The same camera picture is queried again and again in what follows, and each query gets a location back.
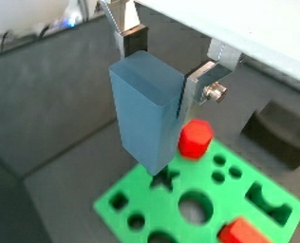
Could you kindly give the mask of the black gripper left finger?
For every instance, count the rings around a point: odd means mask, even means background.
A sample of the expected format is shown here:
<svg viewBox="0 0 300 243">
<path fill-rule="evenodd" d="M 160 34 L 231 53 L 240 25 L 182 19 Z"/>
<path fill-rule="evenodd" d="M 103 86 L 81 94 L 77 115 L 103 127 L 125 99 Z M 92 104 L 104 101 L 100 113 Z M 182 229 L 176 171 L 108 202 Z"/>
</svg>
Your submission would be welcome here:
<svg viewBox="0 0 300 243">
<path fill-rule="evenodd" d="M 112 27 L 115 45 L 121 58 L 147 50 L 147 31 L 137 18 L 133 0 L 99 0 Z"/>
</svg>

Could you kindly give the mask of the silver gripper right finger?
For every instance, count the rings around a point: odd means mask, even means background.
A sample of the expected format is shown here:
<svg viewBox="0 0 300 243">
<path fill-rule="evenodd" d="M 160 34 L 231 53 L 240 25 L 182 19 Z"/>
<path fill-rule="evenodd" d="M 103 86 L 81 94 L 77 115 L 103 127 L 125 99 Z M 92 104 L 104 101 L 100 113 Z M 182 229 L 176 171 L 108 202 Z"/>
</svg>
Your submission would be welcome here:
<svg viewBox="0 0 300 243">
<path fill-rule="evenodd" d="M 211 39 L 207 57 L 208 60 L 184 76 L 176 111 L 176 118 L 183 122 L 190 120 L 190 110 L 195 103 L 202 105 L 206 101 L 222 101 L 227 88 L 220 84 L 220 80 L 236 69 L 240 52 Z"/>
</svg>

